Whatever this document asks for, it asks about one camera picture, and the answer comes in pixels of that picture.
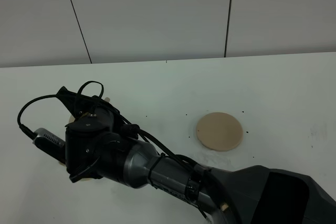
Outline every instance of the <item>wooden disc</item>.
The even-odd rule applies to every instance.
[[[212,150],[229,151],[243,140],[243,128],[233,116],[215,112],[202,117],[196,127],[202,144]]]

